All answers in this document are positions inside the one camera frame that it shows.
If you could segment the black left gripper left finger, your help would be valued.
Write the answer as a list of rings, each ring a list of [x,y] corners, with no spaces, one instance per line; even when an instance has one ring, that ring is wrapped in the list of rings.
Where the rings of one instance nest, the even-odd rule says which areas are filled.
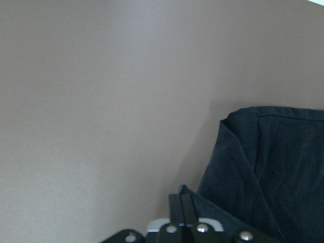
[[[169,195],[170,222],[176,225],[184,225],[181,196],[179,194]]]

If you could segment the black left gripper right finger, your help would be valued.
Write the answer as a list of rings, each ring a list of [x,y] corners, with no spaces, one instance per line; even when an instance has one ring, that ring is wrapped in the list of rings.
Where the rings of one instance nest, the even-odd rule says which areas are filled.
[[[195,225],[197,215],[191,194],[181,194],[182,212],[185,225]]]

